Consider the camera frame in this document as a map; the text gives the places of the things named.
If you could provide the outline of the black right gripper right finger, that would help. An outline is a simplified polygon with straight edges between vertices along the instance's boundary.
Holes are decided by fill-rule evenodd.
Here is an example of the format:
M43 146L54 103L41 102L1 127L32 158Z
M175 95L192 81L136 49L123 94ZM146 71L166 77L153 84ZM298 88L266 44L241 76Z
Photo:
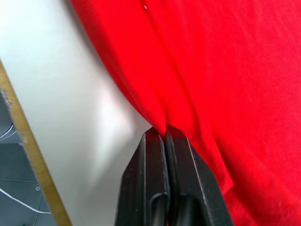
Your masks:
M171 186L169 225L232 226L213 172L182 130L167 127L165 153Z

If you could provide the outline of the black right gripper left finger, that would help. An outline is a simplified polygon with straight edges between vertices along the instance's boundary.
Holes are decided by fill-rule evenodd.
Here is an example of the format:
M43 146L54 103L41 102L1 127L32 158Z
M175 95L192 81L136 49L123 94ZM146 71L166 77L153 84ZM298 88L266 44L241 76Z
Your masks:
M164 143L151 128L139 142L120 183L117 226L166 226L170 205Z

